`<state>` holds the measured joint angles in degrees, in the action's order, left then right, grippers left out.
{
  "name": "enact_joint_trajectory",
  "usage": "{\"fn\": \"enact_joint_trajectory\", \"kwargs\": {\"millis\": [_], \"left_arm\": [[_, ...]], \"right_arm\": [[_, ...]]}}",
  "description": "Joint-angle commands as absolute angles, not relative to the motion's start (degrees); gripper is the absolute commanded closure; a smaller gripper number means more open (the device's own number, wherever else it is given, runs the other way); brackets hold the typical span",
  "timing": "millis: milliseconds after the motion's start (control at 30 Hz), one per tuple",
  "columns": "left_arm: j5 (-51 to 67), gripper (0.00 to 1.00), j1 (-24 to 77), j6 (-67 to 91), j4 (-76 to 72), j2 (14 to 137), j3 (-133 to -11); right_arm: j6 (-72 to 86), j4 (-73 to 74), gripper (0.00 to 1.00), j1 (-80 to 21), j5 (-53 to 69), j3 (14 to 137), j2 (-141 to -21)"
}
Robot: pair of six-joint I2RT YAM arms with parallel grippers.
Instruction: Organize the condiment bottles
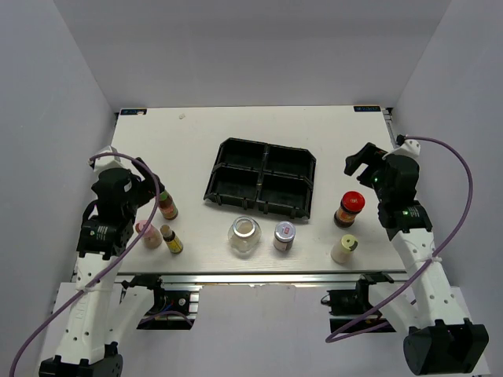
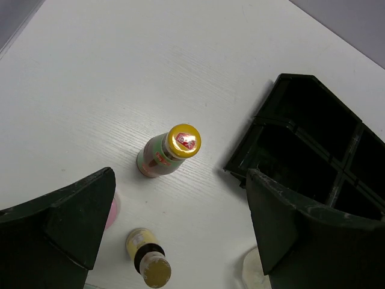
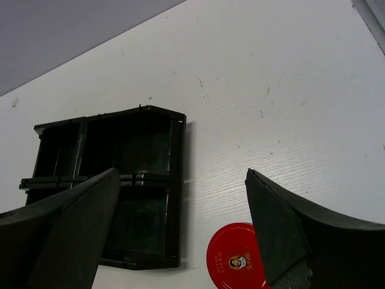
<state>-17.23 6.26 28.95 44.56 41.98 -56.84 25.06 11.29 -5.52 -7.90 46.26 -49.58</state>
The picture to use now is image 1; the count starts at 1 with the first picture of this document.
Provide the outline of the dark sauce jar red lid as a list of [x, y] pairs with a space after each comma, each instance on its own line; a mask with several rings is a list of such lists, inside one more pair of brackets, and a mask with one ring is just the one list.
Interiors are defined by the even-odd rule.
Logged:
[[360, 192], [345, 192], [334, 214], [334, 222], [341, 228], [348, 228], [354, 224], [354, 220], [364, 207], [365, 197]]

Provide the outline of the red sauce bottle yellow cap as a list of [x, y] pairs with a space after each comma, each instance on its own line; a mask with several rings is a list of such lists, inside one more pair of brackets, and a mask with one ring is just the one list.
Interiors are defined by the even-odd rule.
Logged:
[[158, 208], [160, 213], [167, 220], [174, 220], [178, 216], [178, 208], [167, 190], [160, 193]]

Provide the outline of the pink cap spice shaker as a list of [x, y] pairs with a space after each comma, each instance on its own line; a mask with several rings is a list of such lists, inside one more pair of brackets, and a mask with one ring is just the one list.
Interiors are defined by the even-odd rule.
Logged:
[[136, 233], [142, 232], [141, 241], [149, 250], [158, 248], [163, 242], [163, 237], [160, 231], [152, 225], [146, 225], [146, 220], [136, 223], [135, 231]]

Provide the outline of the yellow label bottle beige cap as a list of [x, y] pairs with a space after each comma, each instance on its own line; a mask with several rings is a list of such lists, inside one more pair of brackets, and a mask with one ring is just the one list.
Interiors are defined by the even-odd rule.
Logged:
[[168, 250], [172, 254], [179, 254], [183, 250], [183, 244], [176, 235], [175, 231], [169, 225], [162, 225], [160, 233], [163, 237], [164, 243], [167, 245]]

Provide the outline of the yellow cap spice shaker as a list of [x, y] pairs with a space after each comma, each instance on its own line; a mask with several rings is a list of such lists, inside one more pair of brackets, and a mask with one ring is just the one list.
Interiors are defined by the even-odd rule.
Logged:
[[330, 253], [331, 258], [338, 264], [344, 264], [351, 259], [351, 256], [357, 247], [358, 239], [351, 234], [345, 234], [332, 247]]

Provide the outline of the small jar silver lid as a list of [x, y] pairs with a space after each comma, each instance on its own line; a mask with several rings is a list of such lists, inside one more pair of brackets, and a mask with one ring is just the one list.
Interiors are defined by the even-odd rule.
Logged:
[[289, 221], [281, 221], [275, 227], [273, 245], [279, 251], [289, 251], [295, 237], [296, 227]]

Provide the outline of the clear glass jar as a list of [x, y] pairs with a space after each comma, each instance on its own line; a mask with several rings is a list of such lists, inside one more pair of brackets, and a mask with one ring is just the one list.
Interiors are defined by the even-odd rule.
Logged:
[[228, 231], [230, 250], [242, 259], [250, 258], [262, 236], [259, 223], [250, 217], [240, 216], [233, 221]]

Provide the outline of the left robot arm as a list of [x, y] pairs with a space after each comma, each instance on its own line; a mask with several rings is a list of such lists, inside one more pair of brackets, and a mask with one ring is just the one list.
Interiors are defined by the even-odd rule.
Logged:
[[123, 167], [117, 152], [90, 158], [97, 170], [91, 189], [96, 198], [83, 213], [77, 244], [75, 293], [62, 309], [69, 311], [64, 334], [53, 357], [41, 362], [40, 376], [119, 376], [123, 357], [119, 344], [134, 330], [145, 311], [158, 313], [166, 294], [140, 286], [114, 313], [109, 306], [123, 258], [140, 240], [133, 234], [138, 208], [157, 203], [163, 185], [145, 162], [131, 159], [135, 171]]

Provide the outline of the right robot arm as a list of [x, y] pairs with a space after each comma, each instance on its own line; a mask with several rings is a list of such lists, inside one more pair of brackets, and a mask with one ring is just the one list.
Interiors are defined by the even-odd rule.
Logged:
[[366, 166], [357, 179], [376, 193], [380, 224], [409, 277], [398, 287], [385, 273], [364, 274], [354, 301], [363, 317], [380, 312], [403, 335], [404, 356], [414, 375], [468, 374], [489, 335], [458, 304], [437, 254], [431, 221], [416, 199], [419, 152], [419, 143], [409, 139], [392, 152], [367, 143], [346, 158], [346, 175]]

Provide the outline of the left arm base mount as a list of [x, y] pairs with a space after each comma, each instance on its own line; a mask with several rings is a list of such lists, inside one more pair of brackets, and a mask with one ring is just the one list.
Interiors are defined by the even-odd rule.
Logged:
[[121, 302], [134, 287], [145, 287], [153, 297], [152, 307], [140, 320], [141, 330], [190, 330], [194, 325], [199, 295], [195, 291], [170, 288], [160, 275], [137, 275], [123, 280]]

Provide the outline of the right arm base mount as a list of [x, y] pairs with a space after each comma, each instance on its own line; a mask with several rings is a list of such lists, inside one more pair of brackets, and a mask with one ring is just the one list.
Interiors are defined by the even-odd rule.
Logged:
[[[371, 309], [372, 306], [368, 299], [369, 286], [380, 283], [393, 284], [394, 282], [387, 273], [364, 273], [359, 277], [354, 288], [327, 291], [327, 294], [321, 298], [321, 304], [329, 307], [330, 331], [338, 330]], [[349, 327], [345, 334], [355, 333], [374, 326], [380, 326], [373, 330], [374, 333], [395, 332], [394, 328], [377, 311], [365, 320]]]

